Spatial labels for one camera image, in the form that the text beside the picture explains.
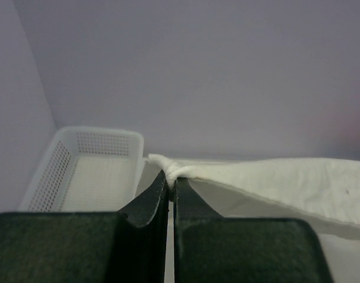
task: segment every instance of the white plastic basket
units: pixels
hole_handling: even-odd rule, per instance
[[[131,201],[143,169],[135,132],[65,127],[53,138],[20,211],[115,211]]]

